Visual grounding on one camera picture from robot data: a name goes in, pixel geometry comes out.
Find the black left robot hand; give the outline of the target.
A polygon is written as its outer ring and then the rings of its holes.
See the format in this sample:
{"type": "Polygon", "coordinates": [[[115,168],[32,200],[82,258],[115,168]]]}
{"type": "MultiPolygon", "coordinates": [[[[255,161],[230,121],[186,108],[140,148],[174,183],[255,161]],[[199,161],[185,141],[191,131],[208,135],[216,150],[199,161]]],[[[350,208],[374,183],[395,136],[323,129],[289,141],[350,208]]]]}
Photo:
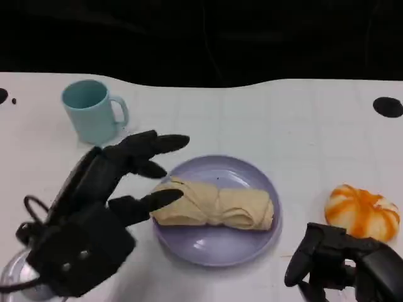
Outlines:
{"type": "Polygon", "coordinates": [[[167,176],[167,171],[152,158],[180,150],[189,142],[187,135],[159,135],[149,130],[129,135],[116,145],[92,148],[66,179],[46,224],[59,224],[91,204],[106,204],[120,179],[127,174],[162,179],[167,176]]]}

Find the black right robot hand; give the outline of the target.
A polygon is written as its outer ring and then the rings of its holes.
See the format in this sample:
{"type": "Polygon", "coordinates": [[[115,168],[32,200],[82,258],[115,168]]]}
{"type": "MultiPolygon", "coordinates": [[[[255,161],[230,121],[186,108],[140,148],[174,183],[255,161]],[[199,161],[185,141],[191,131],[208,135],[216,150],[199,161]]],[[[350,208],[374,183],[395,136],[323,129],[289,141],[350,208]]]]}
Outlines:
{"type": "Polygon", "coordinates": [[[357,301],[402,301],[402,257],[374,238],[308,223],[288,264],[285,286],[298,286],[306,301],[326,301],[326,289],[351,287],[357,301]]]}

